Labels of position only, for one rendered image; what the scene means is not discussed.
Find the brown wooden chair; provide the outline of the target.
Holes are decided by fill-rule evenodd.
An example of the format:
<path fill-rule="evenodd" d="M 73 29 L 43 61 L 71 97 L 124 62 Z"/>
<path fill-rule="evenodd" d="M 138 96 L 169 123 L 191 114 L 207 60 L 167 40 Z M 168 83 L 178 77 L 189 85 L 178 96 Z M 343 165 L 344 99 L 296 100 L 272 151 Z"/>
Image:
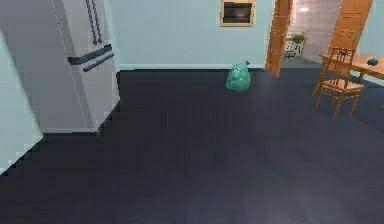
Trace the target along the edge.
<path fill-rule="evenodd" d="M 331 53 L 324 57 L 320 77 L 316 83 L 314 94 L 317 95 L 315 109 L 319 108 L 323 95 L 331 98 L 331 105 L 335 105 L 333 118 L 336 118 L 345 99 L 352 99 L 350 114 L 353 114 L 365 86 L 350 80 L 350 71 L 355 51 L 348 48 L 334 47 Z"/>

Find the framed dark wall picture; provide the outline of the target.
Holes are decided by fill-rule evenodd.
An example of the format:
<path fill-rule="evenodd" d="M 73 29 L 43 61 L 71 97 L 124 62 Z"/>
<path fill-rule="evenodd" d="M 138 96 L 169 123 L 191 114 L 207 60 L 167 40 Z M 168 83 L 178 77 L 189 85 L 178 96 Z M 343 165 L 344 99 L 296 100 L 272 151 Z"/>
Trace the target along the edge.
<path fill-rule="evenodd" d="M 251 27 L 256 0 L 221 0 L 221 27 Z"/>

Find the brown wooden table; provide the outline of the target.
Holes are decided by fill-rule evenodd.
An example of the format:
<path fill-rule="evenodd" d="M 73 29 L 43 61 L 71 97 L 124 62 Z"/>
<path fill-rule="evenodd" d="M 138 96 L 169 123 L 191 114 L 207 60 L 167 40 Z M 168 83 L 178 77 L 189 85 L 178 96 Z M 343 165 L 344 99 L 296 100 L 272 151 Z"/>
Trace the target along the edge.
<path fill-rule="evenodd" d="M 327 55 L 322 55 L 323 66 L 325 65 L 324 57 Z M 371 58 L 368 55 L 355 55 L 352 68 L 350 71 L 350 80 L 358 84 L 362 84 L 362 79 L 365 75 L 372 76 L 379 80 L 384 81 L 384 59 L 378 59 L 378 64 L 376 66 L 371 66 L 367 64 L 367 61 Z"/>

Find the green rubbish bag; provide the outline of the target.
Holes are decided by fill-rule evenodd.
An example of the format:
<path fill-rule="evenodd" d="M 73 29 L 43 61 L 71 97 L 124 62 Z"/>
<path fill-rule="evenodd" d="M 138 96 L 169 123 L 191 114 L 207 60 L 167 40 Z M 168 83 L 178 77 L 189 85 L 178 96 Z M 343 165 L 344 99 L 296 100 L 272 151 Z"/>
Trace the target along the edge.
<path fill-rule="evenodd" d="M 250 85 L 250 62 L 235 64 L 226 79 L 226 87 L 233 91 L 243 91 L 249 88 Z"/>

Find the brown wooden room door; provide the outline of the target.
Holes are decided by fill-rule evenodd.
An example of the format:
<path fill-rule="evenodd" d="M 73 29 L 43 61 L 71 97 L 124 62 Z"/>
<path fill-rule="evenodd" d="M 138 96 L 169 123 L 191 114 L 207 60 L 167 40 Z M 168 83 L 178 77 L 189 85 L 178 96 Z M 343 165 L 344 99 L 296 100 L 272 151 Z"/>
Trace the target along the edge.
<path fill-rule="evenodd" d="M 328 53 L 334 48 L 356 50 L 373 0 L 342 0 Z"/>
<path fill-rule="evenodd" d="M 270 27 L 265 69 L 274 76 L 280 76 L 282 55 L 289 26 L 292 0 L 275 0 Z"/>

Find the grey fridge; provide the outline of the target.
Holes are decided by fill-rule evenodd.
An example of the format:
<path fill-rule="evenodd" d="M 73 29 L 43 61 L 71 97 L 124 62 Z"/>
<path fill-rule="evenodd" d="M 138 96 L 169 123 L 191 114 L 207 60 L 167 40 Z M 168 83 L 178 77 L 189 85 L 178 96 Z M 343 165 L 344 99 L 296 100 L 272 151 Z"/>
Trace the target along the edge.
<path fill-rule="evenodd" d="M 105 0 L 95 0 L 102 44 L 93 45 L 85 0 L 0 0 L 0 31 L 43 133 L 98 132 L 120 97 Z M 112 50 L 81 65 L 83 56 Z"/>

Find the white plant stand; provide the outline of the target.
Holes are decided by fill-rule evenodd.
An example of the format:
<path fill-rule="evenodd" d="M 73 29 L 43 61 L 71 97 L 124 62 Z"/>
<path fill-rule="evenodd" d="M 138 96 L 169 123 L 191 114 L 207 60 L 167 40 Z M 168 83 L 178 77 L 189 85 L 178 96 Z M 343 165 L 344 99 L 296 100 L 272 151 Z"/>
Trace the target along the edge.
<path fill-rule="evenodd" d="M 294 61 L 294 60 L 299 62 L 302 57 L 304 45 L 305 45 L 304 39 L 295 40 L 294 38 L 287 38 L 283 59 L 286 60 L 287 62 Z"/>

